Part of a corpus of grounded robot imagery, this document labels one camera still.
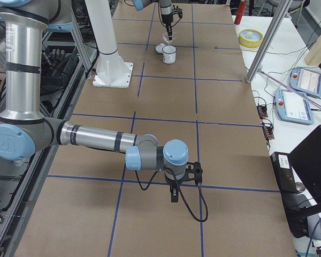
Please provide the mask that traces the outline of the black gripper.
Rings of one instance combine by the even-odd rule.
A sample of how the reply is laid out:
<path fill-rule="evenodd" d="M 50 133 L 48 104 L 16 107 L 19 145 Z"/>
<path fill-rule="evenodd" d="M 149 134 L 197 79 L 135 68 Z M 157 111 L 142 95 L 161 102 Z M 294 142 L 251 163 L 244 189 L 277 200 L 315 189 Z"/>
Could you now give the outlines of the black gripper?
<path fill-rule="evenodd" d="M 172 40 L 172 22 L 173 22 L 173 14 L 161 14 L 162 23 L 166 26 L 166 40 Z"/>
<path fill-rule="evenodd" d="M 180 184 L 180 181 L 185 176 L 184 173 L 179 175 L 171 174 L 170 171 L 165 171 L 165 180 L 170 185 L 170 193 L 171 193 L 171 202 L 178 202 L 178 186 L 176 185 L 176 182 L 174 178 L 176 178 L 178 184 Z"/>

